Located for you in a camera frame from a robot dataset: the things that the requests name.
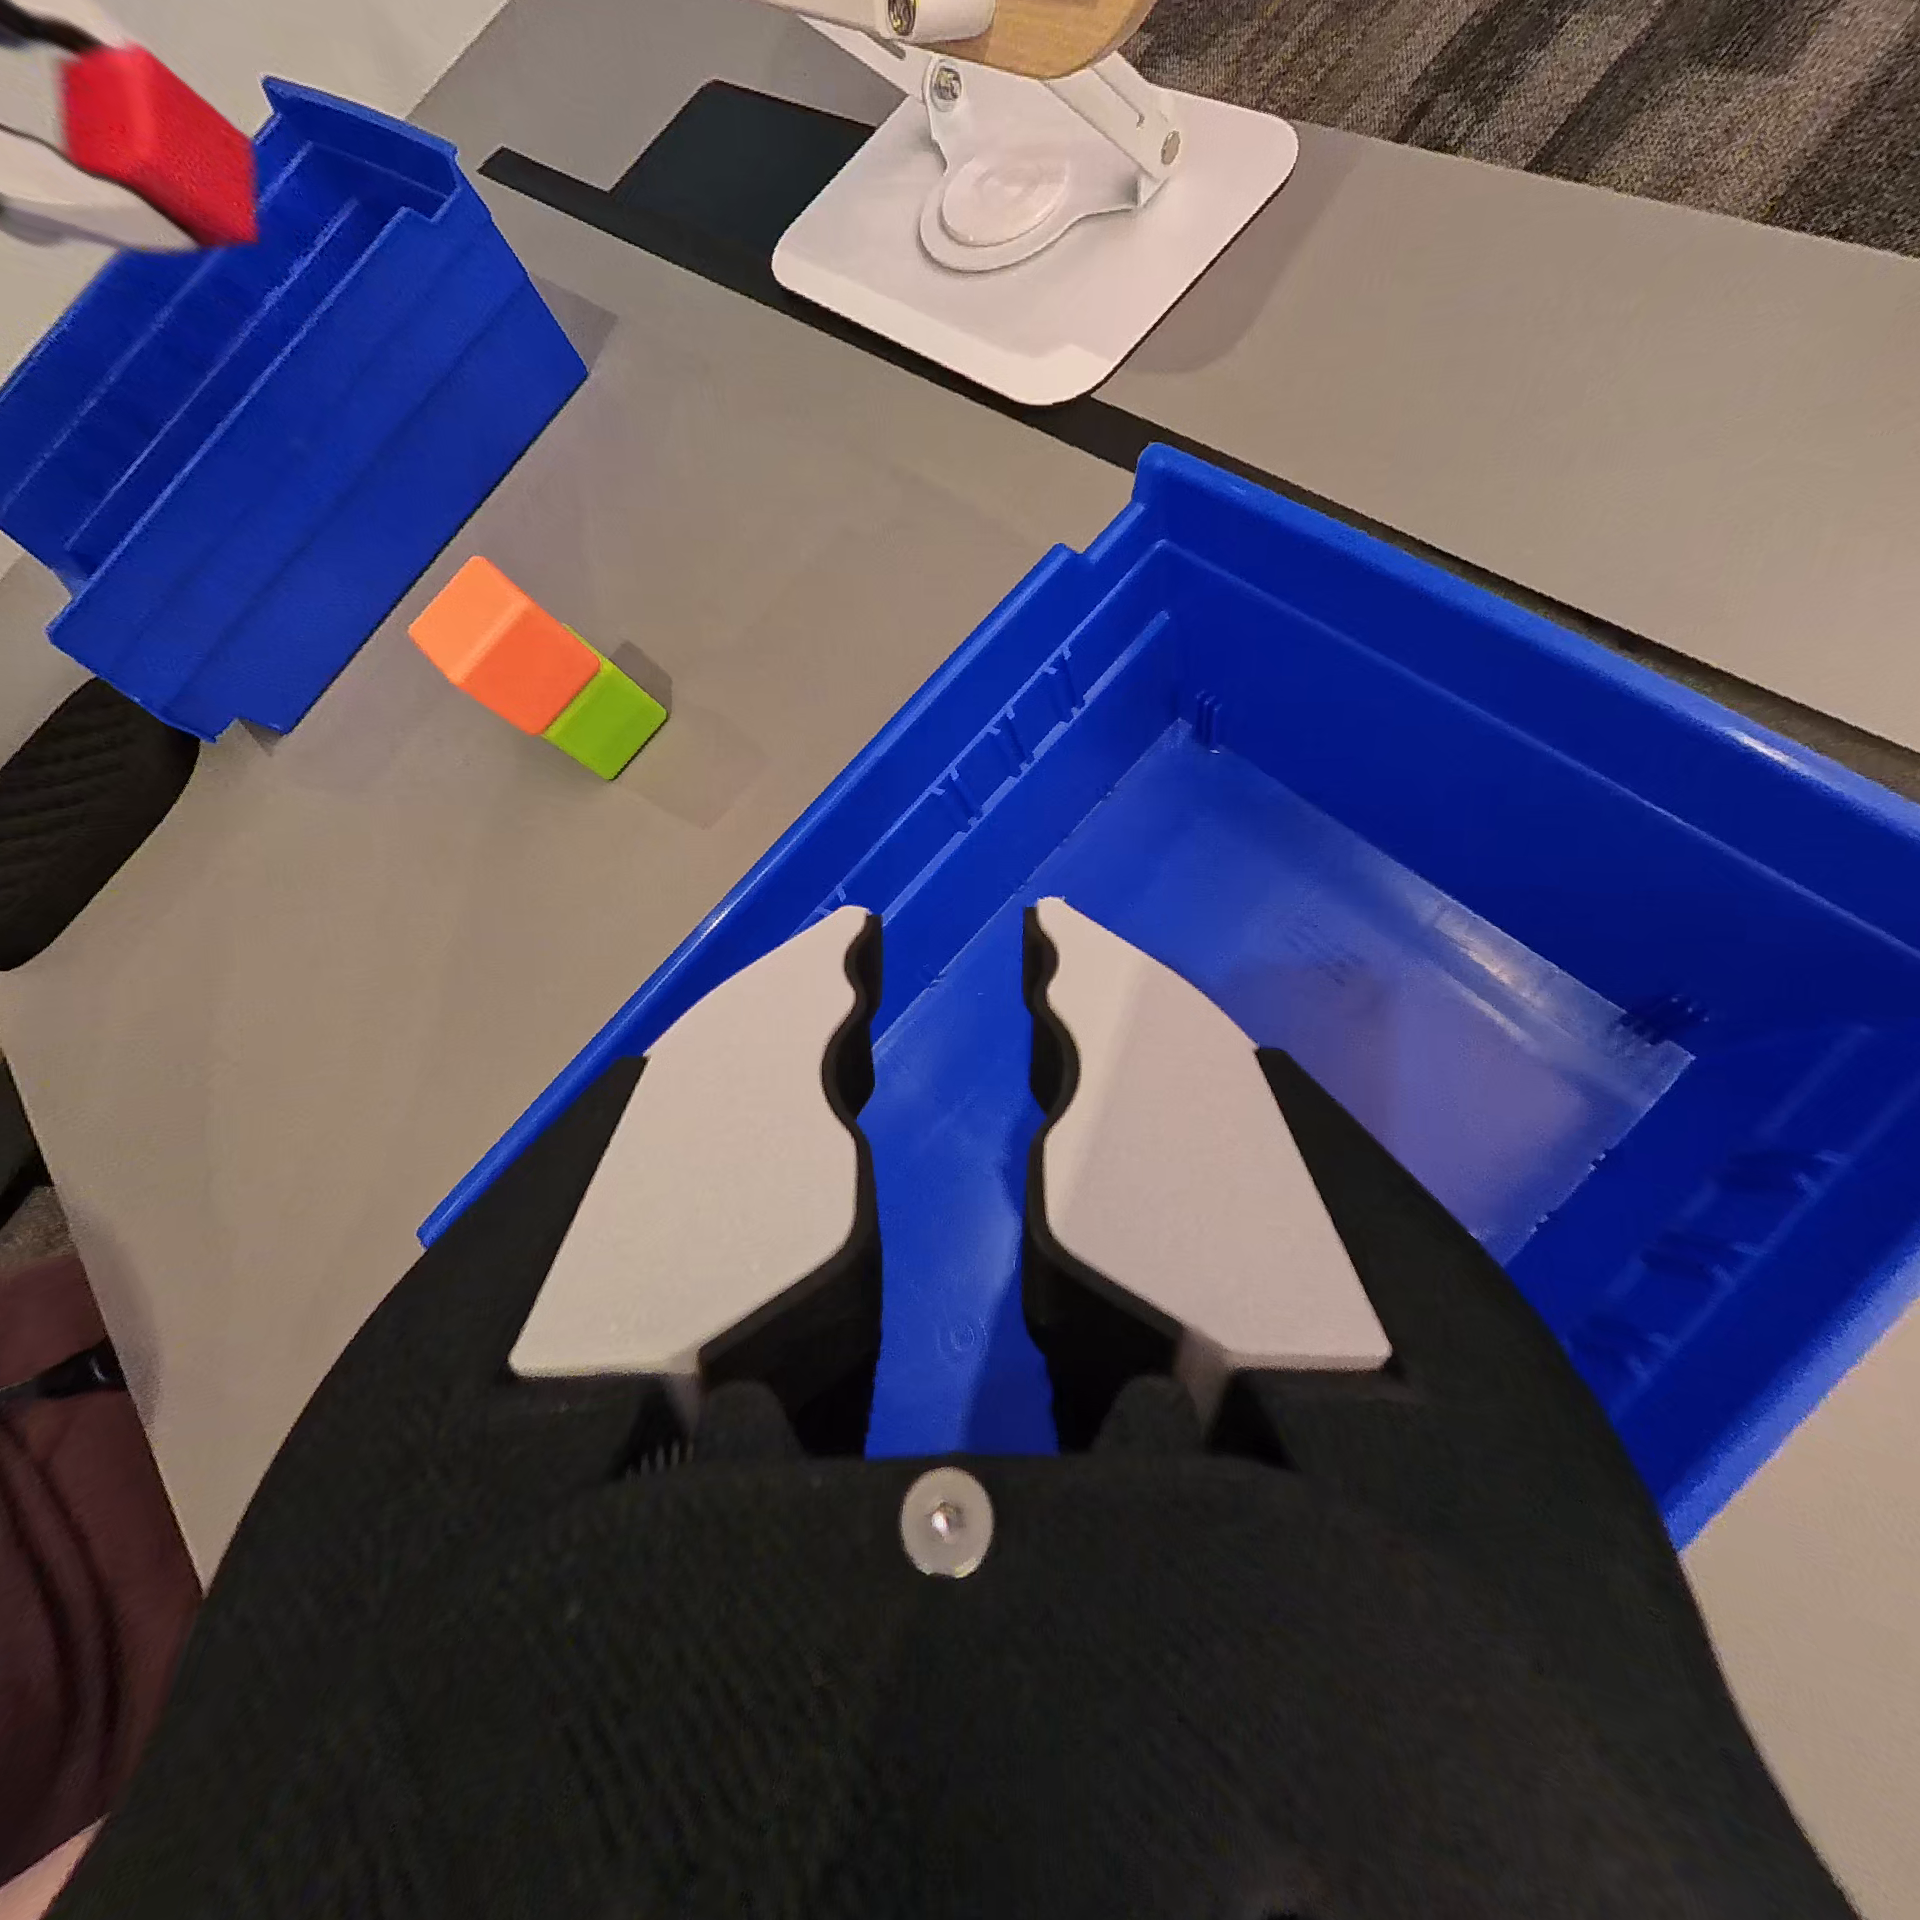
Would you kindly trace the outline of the green magnetic cube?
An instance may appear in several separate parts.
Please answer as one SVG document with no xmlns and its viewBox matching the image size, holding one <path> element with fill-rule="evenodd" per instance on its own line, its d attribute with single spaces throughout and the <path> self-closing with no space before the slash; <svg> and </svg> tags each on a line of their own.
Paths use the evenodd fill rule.
<svg viewBox="0 0 1920 1920">
<path fill-rule="evenodd" d="M 541 738 L 584 770 L 613 782 L 668 723 L 668 707 L 608 656 L 560 707 Z"/>
</svg>

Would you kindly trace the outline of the orange magnetic cube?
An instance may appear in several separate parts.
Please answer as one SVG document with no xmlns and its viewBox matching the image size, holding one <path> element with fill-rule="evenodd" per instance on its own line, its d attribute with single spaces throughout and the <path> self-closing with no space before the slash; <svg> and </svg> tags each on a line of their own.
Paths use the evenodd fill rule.
<svg viewBox="0 0 1920 1920">
<path fill-rule="evenodd" d="M 526 734 L 548 731 L 600 668 L 586 641 L 483 555 L 460 563 L 405 634 L 453 688 Z"/>
</svg>

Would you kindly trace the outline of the red magnetic cube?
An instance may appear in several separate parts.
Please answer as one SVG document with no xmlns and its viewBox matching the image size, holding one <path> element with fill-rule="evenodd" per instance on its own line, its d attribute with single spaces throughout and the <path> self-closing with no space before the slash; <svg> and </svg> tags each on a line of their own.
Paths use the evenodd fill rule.
<svg viewBox="0 0 1920 1920">
<path fill-rule="evenodd" d="M 257 240 L 254 142 L 134 43 L 101 43 L 61 64 L 64 154 L 128 188 L 205 251 Z"/>
</svg>

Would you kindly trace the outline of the black textured mat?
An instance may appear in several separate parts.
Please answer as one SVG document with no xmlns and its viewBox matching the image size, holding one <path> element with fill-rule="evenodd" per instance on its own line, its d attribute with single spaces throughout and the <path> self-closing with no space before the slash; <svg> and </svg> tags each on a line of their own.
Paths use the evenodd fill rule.
<svg viewBox="0 0 1920 1920">
<path fill-rule="evenodd" d="M 204 744 L 90 680 L 2 767 L 2 970 L 44 953 L 188 789 Z"/>
</svg>

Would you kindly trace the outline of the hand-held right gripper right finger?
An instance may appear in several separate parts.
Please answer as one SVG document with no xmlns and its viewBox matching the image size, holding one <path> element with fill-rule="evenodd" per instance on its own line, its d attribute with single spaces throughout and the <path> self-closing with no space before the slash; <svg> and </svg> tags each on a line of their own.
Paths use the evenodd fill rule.
<svg viewBox="0 0 1920 1920">
<path fill-rule="evenodd" d="M 1390 1343 L 1251 1038 L 1209 993 L 1044 896 L 1023 921 L 1022 1310 L 1055 1412 L 1176 1380 L 1376 1373 Z"/>
</svg>

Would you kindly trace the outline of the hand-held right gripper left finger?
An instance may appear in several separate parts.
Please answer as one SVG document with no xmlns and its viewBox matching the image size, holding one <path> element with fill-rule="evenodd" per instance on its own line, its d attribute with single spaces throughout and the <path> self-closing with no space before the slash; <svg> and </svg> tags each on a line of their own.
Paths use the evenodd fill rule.
<svg viewBox="0 0 1920 1920">
<path fill-rule="evenodd" d="M 882 925 L 835 910 L 651 1043 L 516 1338 L 516 1380 L 725 1382 L 868 1403 L 877 1188 L 860 1116 Z"/>
</svg>

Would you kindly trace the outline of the blue plastic bin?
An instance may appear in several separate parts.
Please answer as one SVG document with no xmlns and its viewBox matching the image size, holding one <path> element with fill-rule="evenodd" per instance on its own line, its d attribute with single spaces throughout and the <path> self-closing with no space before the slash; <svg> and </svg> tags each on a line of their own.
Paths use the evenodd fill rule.
<svg viewBox="0 0 1920 1920">
<path fill-rule="evenodd" d="M 588 376 L 451 142 L 259 86 L 257 241 L 101 266 L 2 403 L 46 643 L 204 740 L 298 725 Z"/>
<path fill-rule="evenodd" d="M 1916 1295 L 1916 805 L 1165 447 L 422 1222 L 815 919 L 882 916 L 872 1453 L 1051 1453 L 1022 919 L 1289 1051 L 1511 1275 L 1688 1548 Z"/>
</svg>

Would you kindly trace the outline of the white sign stand base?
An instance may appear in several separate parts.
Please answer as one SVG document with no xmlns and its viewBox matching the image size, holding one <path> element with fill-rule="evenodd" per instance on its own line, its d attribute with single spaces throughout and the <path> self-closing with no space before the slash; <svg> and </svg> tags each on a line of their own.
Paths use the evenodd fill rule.
<svg viewBox="0 0 1920 1920">
<path fill-rule="evenodd" d="M 1043 81 L 827 37 L 904 100 L 775 241 L 780 290 L 1016 405 L 1107 383 L 1299 156 L 1283 119 L 1117 55 Z"/>
</svg>

